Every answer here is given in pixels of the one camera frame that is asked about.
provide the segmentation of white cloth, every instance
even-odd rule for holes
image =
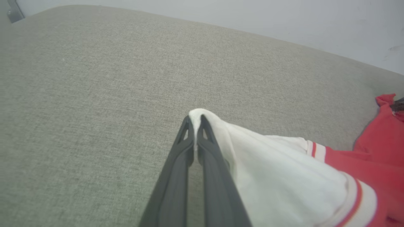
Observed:
[[[189,113],[195,141],[201,115],[209,121],[223,157],[229,162],[254,227],[333,226],[353,206],[355,181],[309,156],[312,142],[263,136],[222,121],[205,109]]]

